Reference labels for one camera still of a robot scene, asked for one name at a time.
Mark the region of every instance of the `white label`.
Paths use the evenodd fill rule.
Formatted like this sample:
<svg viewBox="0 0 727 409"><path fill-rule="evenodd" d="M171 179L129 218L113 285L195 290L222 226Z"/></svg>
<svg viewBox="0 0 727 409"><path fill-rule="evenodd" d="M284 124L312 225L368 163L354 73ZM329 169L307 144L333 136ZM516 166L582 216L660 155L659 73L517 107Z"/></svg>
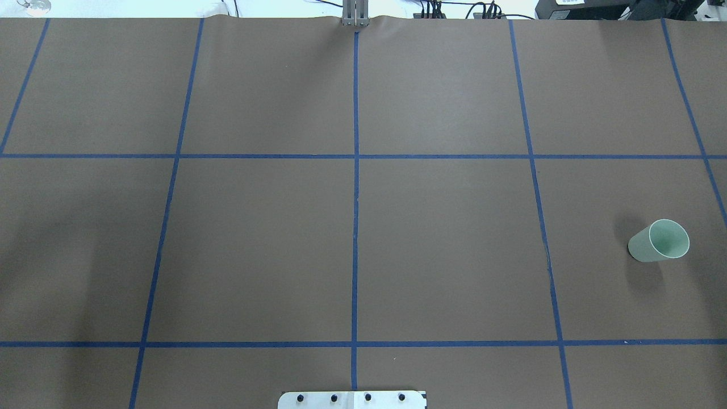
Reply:
<svg viewBox="0 0 727 409"><path fill-rule="evenodd" d="M550 15L551 20L565 20L566 17L571 13L571 10L560 10L557 12L553 12Z"/></svg>

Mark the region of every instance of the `horizontal blue line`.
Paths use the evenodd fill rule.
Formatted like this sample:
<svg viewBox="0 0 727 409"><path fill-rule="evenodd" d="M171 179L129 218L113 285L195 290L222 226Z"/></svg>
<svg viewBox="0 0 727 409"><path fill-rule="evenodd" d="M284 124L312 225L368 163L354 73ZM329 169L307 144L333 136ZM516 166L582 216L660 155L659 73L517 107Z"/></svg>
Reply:
<svg viewBox="0 0 727 409"><path fill-rule="evenodd" d="M139 348L139 342L0 341L0 348Z"/></svg>
<svg viewBox="0 0 727 409"><path fill-rule="evenodd" d="M603 339L563 341L565 346L628 346L628 345L727 345L727 339L683 338L683 339Z"/></svg>
<svg viewBox="0 0 727 409"><path fill-rule="evenodd" d="M7 159L355 159L354 154L0 154ZM727 155L707 155L727 159ZM700 159L701 155L362 154L359 159Z"/></svg>
<svg viewBox="0 0 727 409"><path fill-rule="evenodd" d="M358 341L358 348L428 348L492 346L559 346L557 340L535 341ZM727 345L727 338L564 340L564 346ZM0 348L139 348L123 341L0 341ZM350 348L349 341L191 341L147 342L147 348Z"/></svg>
<svg viewBox="0 0 727 409"><path fill-rule="evenodd" d="M479 346L557 346L557 341L359 341L359 348L431 348Z"/></svg>
<svg viewBox="0 0 727 409"><path fill-rule="evenodd" d="M147 348L350 348L349 341L147 342Z"/></svg>

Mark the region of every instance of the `cup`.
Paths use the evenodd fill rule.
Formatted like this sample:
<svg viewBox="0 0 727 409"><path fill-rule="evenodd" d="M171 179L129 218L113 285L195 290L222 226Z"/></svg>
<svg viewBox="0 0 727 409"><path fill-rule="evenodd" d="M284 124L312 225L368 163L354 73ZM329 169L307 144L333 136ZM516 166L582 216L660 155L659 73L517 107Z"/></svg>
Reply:
<svg viewBox="0 0 727 409"><path fill-rule="evenodd" d="M642 263L679 258L689 251L689 235L668 219L653 222L629 240L629 253Z"/></svg>

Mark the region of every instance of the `white metal plate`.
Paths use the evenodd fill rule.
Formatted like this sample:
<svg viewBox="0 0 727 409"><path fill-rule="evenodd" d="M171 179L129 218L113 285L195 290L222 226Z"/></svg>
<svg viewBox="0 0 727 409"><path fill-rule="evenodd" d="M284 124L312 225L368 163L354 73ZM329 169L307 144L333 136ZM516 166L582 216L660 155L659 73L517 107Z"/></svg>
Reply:
<svg viewBox="0 0 727 409"><path fill-rule="evenodd" d="M418 391L286 392L278 409L426 409L426 396Z"/></svg>

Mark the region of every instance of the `cup opening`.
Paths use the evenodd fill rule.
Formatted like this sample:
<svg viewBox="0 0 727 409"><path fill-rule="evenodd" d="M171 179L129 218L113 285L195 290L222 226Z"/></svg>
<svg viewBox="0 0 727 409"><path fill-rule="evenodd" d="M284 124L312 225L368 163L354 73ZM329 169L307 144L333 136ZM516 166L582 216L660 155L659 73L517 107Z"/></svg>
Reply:
<svg viewBox="0 0 727 409"><path fill-rule="evenodd" d="M679 258L689 251L689 235L675 221L655 221L649 228L648 238L654 249L667 258Z"/></svg>

